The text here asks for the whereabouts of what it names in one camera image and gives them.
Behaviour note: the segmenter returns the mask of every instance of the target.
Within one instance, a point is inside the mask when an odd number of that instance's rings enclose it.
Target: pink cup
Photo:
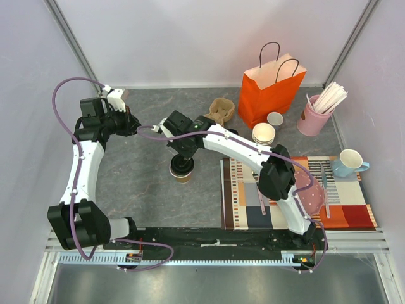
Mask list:
[[[312,96],[309,99],[309,102],[313,105],[319,96],[320,95]],[[304,111],[302,111],[300,119],[298,120],[298,130],[307,136],[318,135],[334,111],[335,110],[333,109],[333,111],[329,114],[320,114],[312,110],[307,103]]]

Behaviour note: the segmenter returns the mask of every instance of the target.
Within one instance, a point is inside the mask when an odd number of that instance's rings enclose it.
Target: beige cup holder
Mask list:
[[[235,113],[235,104],[227,98],[215,98],[209,107],[209,113],[205,115],[216,123],[223,126]]]

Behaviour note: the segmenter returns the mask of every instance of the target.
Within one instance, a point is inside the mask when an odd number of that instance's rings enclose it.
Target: orange paper bag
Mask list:
[[[277,59],[262,65],[261,53],[272,43],[278,45]],[[244,72],[240,90],[238,114],[249,128],[265,122],[270,112],[287,112],[306,74],[306,69],[290,54],[280,57],[277,42],[261,48],[259,62],[260,66]]]

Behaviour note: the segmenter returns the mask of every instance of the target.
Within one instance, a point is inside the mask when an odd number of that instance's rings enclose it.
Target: blue mug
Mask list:
[[[369,169],[370,164],[363,161],[360,153],[355,150],[343,150],[339,158],[332,163],[332,172],[337,177],[347,177],[355,172]]]

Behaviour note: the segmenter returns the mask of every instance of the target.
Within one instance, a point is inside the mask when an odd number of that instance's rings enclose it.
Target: mug handle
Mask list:
[[[370,164],[364,162],[364,163],[361,165],[360,168],[356,169],[356,172],[365,171],[365,170],[367,170],[367,169],[369,169],[369,168],[370,168]]]

